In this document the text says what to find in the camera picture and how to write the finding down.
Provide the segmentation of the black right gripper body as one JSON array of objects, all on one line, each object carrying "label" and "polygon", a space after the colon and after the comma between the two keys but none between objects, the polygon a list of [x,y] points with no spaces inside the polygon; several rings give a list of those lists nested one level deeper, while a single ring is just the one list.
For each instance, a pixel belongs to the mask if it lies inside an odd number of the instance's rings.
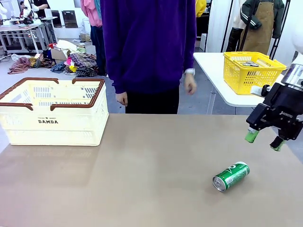
[{"label": "black right gripper body", "polygon": [[266,121],[281,130],[301,130],[303,121],[297,116],[303,114],[303,91],[275,83],[262,88],[263,104],[269,108]]}]

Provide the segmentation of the person's left forearm purple sleeve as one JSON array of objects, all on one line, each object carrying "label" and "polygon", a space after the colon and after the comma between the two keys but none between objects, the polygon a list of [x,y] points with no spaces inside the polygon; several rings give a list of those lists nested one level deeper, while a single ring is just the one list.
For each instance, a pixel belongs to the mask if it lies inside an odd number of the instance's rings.
[{"label": "person's left forearm purple sleeve", "polygon": [[188,69],[193,68],[194,65],[194,50],[195,50],[196,39],[188,39],[185,42],[184,56],[183,56],[183,65],[182,69],[185,72]]}]

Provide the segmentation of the person's right forearm purple sleeve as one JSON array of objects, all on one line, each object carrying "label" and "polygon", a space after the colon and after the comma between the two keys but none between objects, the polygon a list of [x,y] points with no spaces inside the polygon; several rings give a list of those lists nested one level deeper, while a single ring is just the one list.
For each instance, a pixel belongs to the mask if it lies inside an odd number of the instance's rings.
[{"label": "person's right forearm purple sleeve", "polygon": [[124,83],[122,79],[122,63],[120,56],[116,53],[106,52],[107,73],[109,78],[113,81],[112,86],[115,88],[116,94],[125,92]]}]

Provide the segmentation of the yellow plastic basket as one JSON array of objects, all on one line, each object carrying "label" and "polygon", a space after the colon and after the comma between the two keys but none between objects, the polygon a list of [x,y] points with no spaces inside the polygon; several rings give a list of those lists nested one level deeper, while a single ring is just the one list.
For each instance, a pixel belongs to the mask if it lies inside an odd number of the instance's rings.
[{"label": "yellow plastic basket", "polygon": [[[252,86],[273,85],[286,66],[260,52],[224,52],[223,79],[238,95],[249,95]],[[243,66],[252,61],[259,67]]]}]

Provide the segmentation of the cream basket with brown rim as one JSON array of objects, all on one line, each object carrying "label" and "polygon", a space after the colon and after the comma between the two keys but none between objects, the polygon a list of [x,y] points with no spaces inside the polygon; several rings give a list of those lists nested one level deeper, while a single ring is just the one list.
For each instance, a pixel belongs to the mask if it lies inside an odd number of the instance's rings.
[{"label": "cream basket with brown rim", "polygon": [[98,146],[108,116],[103,79],[24,78],[0,94],[11,145]]}]

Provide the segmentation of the person's left hand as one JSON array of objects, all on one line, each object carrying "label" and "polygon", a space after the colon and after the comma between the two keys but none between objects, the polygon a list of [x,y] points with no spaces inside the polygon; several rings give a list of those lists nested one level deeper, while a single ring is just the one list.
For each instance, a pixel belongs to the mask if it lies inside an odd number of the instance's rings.
[{"label": "person's left hand", "polygon": [[196,92],[197,84],[192,74],[186,74],[184,79],[185,90],[189,95],[193,95]]}]

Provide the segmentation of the person's right hand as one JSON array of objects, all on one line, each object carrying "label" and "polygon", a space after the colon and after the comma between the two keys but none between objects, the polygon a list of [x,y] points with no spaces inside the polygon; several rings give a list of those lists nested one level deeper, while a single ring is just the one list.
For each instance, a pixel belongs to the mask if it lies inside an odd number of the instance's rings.
[{"label": "person's right hand", "polygon": [[128,105],[128,98],[127,98],[127,93],[123,92],[121,94],[116,94],[116,100],[118,103],[120,103],[123,106]]}]

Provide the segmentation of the white side table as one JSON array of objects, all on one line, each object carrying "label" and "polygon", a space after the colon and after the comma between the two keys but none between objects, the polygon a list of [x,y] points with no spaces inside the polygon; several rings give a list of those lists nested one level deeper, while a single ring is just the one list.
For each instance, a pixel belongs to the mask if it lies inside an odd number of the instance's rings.
[{"label": "white side table", "polygon": [[254,95],[238,95],[223,79],[224,56],[219,52],[196,52],[194,58],[212,84],[207,114],[213,112],[216,94],[232,107],[255,107],[263,102],[263,98]]}]

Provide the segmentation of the black rack pole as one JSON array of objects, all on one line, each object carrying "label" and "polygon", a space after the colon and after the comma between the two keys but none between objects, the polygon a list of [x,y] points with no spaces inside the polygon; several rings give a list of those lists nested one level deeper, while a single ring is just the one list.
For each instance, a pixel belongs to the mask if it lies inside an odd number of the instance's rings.
[{"label": "black rack pole", "polygon": [[290,8],[291,0],[274,0],[274,2],[283,2],[283,8],[278,8],[274,17],[274,29],[273,29],[273,45],[270,49],[270,58],[273,60],[275,58],[279,43],[281,40],[281,35],[285,27],[288,11]]},{"label": "black rack pole", "polygon": [[228,14],[227,23],[226,23],[226,26],[225,26],[225,32],[224,32],[223,42],[222,42],[222,46],[221,46],[221,51],[220,52],[223,52],[223,49],[224,49],[225,39],[226,39],[226,36],[227,36],[227,30],[228,30],[228,26],[229,26],[229,22],[230,22],[230,17],[231,17],[231,12],[232,12],[232,7],[233,7],[233,2],[234,2],[234,0],[231,0],[229,14]]}]

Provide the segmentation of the mannequin with brown apron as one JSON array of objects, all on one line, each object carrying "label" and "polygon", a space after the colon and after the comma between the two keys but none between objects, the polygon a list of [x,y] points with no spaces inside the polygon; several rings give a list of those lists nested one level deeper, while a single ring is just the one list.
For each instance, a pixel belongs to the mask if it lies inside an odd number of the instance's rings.
[{"label": "mannequin with brown apron", "polygon": [[246,0],[243,3],[241,19],[249,26],[242,49],[244,52],[268,53],[278,8],[283,8],[283,2]]}]

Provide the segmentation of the small white floor box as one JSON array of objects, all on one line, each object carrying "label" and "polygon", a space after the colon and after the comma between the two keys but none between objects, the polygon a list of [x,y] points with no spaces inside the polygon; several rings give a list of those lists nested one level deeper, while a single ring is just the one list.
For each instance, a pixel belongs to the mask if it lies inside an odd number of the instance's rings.
[{"label": "small white floor box", "polygon": [[201,34],[201,39],[200,39],[200,49],[205,52],[206,49],[206,43],[207,43],[207,35],[208,34]]}]

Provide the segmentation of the cream topped mannequin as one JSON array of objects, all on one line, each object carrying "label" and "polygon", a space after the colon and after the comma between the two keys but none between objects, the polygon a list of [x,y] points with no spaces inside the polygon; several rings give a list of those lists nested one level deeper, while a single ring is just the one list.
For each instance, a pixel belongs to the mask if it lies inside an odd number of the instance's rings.
[{"label": "cream topped mannequin", "polygon": [[226,52],[237,51],[238,46],[240,45],[241,34],[243,29],[246,27],[245,23],[241,19],[241,7],[245,1],[246,0],[239,0],[239,10],[233,20]]}]

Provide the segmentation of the white hanging curtain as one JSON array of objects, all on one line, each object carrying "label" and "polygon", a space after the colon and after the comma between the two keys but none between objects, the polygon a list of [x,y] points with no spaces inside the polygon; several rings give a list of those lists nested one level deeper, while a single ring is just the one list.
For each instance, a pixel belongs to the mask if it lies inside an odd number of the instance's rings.
[{"label": "white hanging curtain", "polygon": [[[208,25],[208,35],[206,43],[206,52],[220,52],[225,32],[225,26],[229,14],[231,0],[212,0]],[[223,52],[226,51],[232,22],[235,14],[238,12],[238,0],[234,0],[230,22],[227,30]]]}]

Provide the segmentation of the yellow garment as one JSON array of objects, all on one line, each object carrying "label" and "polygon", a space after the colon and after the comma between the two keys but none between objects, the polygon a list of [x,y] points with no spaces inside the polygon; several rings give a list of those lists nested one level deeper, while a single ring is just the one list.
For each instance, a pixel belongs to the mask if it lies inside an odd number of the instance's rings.
[{"label": "yellow garment", "polygon": [[206,9],[206,0],[195,0],[196,17],[201,17]]}]

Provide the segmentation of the person in purple sweater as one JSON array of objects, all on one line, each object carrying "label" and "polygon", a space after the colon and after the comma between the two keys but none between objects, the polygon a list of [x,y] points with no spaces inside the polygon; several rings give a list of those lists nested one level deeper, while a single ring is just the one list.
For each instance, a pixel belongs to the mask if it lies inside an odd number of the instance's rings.
[{"label": "person in purple sweater", "polygon": [[177,114],[195,0],[100,0],[105,53],[120,56],[130,114]]}]

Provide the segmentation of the colourful clothes pile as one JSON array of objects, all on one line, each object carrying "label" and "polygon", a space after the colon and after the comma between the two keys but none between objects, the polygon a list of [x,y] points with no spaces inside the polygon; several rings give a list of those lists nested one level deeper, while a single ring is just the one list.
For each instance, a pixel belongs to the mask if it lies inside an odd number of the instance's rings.
[{"label": "colourful clothes pile", "polygon": [[66,60],[62,60],[51,67],[52,72],[74,75],[75,77],[94,77],[97,75],[97,58],[93,54],[75,52],[69,54]]}]

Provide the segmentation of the pink jacketed standing figure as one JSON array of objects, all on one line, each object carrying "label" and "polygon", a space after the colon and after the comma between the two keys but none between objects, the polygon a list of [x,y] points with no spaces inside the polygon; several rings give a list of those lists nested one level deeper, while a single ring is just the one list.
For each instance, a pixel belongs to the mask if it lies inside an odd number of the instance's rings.
[{"label": "pink jacketed standing figure", "polygon": [[101,76],[107,75],[100,2],[99,0],[80,0],[80,7],[89,19],[90,38],[96,50],[98,74]]}]

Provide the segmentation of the white crumpled cloth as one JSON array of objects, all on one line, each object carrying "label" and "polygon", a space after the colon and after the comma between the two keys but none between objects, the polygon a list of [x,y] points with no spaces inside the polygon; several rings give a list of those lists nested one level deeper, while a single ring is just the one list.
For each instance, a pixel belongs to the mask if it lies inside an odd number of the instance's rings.
[{"label": "white crumpled cloth", "polygon": [[59,40],[56,46],[60,49],[68,49],[71,52],[77,51],[77,46],[66,40]]}]

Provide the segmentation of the brown cardboard box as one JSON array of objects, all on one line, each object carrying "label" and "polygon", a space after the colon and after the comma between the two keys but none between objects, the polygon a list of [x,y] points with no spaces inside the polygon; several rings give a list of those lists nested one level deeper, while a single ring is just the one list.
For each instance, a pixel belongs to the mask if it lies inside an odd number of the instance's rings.
[{"label": "brown cardboard box", "polygon": [[55,60],[65,61],[67,59],[67,57],[65,56],[65,54],[62,50],[57,50],[57,49],[53,48],[50,51],[51,51],[52,58]]}]

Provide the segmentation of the black framed panel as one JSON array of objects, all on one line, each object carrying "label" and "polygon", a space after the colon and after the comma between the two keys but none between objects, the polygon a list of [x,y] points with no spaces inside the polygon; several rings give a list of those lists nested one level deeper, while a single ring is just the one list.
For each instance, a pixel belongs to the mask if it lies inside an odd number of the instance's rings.
[{"label": "black framed panel", "polygon": [[58,10],[52,10],[52,16],[53,16],[53,26],[55,28],[62,28],[62,23],[61,23],[59,11]]},{"label": "black framed panel", "polygon": [[74,10],[63,10],[62,17],[66,28],[78,28],[76,15]]}]

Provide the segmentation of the patterned brown floor cloth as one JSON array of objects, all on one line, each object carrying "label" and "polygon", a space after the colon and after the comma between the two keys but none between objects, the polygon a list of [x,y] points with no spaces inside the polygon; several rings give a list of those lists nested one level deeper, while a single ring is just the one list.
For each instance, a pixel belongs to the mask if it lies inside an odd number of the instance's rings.
[{"label": "patterned brown floor cloth", "polygon": [[26,72],[30,68],[48,68],[55,65],[55,61],[44,57],[42,53],[35,56],[12,54],[11,59],[14,61],[9,68],[8,74],[20,74]]}]

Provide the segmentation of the background person in black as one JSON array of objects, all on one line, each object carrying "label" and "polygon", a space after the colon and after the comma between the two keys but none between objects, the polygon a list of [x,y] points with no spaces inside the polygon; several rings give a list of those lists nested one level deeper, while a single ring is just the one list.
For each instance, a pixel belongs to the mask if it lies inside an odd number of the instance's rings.
[{"label": "background person in black", "polygon": [[39,18],[52,18],[52,12],[47,0],[29,0],[32,10]]}]

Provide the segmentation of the grey background desk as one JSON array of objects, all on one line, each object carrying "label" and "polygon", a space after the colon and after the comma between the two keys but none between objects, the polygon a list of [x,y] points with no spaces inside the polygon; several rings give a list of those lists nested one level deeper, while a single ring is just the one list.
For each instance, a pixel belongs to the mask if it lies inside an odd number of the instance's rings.
[{"label": "grey background desk", "polygon": [[56,33],[50,31],[54,19],[35,18],[29,25],[20,19],[8,20],[0,26],[0,46],[5,53],[42,53],[57,42]]}]

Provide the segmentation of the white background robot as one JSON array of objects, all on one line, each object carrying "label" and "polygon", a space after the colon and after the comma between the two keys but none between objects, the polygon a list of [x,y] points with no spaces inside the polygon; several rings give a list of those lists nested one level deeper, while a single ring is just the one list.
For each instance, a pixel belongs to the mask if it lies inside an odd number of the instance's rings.
[{"label": "white background robot", "polygon": [[0,1],[0,19],[1,20],[7,19],[7,12],[8,12],[8,10],[6,8],[4,8],[4,6],[2,5],[2,3]]}]

